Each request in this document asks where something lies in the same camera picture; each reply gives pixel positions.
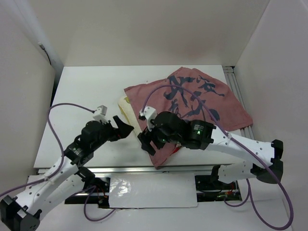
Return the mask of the pink red patterned pillowcase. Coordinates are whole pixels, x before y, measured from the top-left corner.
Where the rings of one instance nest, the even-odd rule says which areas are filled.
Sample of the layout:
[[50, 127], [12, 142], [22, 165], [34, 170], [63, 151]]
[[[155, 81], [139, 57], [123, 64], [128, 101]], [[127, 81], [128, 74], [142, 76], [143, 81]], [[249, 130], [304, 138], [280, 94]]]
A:
[[167, 78], [124, 89], [138, 118], [143, 105], [158, 113], [169, 111], [179, 118], [217, 120], [226, 131], [235, 131], [253, 124], [229, 86], [196, 68], [180, 67]]

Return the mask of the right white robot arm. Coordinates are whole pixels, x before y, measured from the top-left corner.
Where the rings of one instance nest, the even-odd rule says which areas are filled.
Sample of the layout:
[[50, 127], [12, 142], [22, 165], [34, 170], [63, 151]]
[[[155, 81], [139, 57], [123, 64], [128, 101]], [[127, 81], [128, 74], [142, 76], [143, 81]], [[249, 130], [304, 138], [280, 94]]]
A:
[[236, 180], [256, 178], [278, 184], [283, 176], [283, 142], [261, 142], [222, 131], [217, 126], [202, 121], [185, 121], [174, 113], [140, 112], [140, 120], [147, 123], [138, 135], [141, 148], [151, 156], [169, 144], [186, 149], [226, 153], [242, 162], [216, 165], [211, 170], [210, 183], [216, 189]]

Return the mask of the cream yellow pillow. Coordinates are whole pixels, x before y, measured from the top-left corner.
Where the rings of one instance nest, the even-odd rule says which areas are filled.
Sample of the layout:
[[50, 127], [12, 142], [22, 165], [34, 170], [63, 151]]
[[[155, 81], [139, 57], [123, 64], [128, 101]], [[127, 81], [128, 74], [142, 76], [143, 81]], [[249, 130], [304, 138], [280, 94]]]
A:
[[127, 123], [134, 127], [133, 132], [135, 134], [135, 137], [137, 137], [147, 127], [146, 120], [139, 120], [139, 113], [137, 113], [137, 116], [135, 115], [127, 96], [120, 97], [120, 99], [118, 100], [118, 107], [121, 114], [126, 119]]

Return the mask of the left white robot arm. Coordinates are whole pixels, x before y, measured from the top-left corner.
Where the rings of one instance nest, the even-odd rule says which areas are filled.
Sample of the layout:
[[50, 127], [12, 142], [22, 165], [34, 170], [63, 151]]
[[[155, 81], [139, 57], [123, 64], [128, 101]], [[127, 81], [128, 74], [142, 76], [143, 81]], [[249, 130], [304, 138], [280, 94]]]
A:
[[40, 183], [28, 187], [14, 198], [5, 196], [0, 202], [0, 220], [11, 231], [35, 231], [41, 220], [61, 202], [79, 192], [92, 192], [102, 181], [84, 165], [94, 152], [107, 141], [126, 138], [134, 127], [113, 117], [110, 121], [90, 121], [74, 141], [64, 150], [64, 157], [53, 166], [59, 171], [49, 177], [46, 172]]

